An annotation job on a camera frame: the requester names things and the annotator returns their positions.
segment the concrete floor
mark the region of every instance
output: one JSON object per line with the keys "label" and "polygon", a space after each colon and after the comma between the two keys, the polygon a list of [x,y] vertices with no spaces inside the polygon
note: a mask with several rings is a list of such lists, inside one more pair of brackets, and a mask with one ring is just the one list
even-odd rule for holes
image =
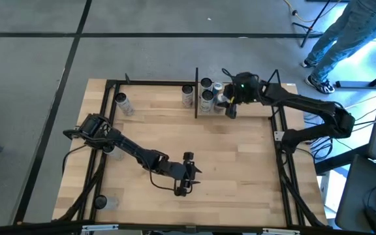
{"label": "concrete floor", "polygon": [[[303,18],[312,19],[324,3],[291,1]],[[84,0],[0,0],[0,31],[75,32]],[[324,31],[340,15],[340,3],[316,25]],[[291,27],[293,19],[278,1],[94,1],[84,32],[153,33],[303,33]],[[88,78],[193,80],[200,77],[226,79],[221,68],[232,74],[252,71],[267,78],[279,69],[283,82],[296,83],[309,97],[335,100],[344,106],[376,95],[376,91],[338,91],[321,95],[304,84],[310,70],[299,62],[316,40],[299,48],[300,39],[81,39],[57,118],[50,136],[25,221],[49,221],[61,181],[61,160],[70,141],[61,132],[76,123]],[[0,39],[0,225],[10,223],[13,208],[25,182],[42,126],[48,115],[72,39]],[[330,80],[376,78],[376,42],[341,62]],[[355,116],[372,110],[354,108]],[[344,142],[356,147],[350,138]],[[334,145],[334,153],[347,151]]]}

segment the wooden tabletop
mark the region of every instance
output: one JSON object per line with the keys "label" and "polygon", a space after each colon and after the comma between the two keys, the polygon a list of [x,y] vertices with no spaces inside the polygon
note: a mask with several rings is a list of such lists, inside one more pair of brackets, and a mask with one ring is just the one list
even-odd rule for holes
{"label": "wooden tabletop", "polygon": [[[77,125],[90,113],[98,113],[106,80],[90,79]],[[294,84],[283,84],[296,93]],[[193,108],[181,103],[181,87],[120,87],[135,113],[125,116],[118,108],[114,127],[146,149],[157,149],[182,162],[183,153],[194,153],[194,162],[202,171],[200,181],[186,197],[158,189],[149,181],[148,171],[125,155],[122,161],[108,159],[101,194],[119,200],[116,210],[98,211],[97,222],[160,225],[211,225],[285,227],[279,175],[275,163],[272,130],[265,110],[229,119],[225,116],[194,118]],[[106,116],[110,109],[108,101]],[[303,113],[285,108],[289,128],[303,129]],[[71,149],[83,144],[73,140]],[[89,160],[90,148],[69,155],[61,182],[53,218],[63,215],[80,194]],[[311,211],[326,223],[313,160],[308,154],[294,154],[300,194]],[[173,180],[153,175],[157,185],[173,187]],[[290,196],[292,218],[297,223]],[[89,217],[91,197],[86,206]]]}

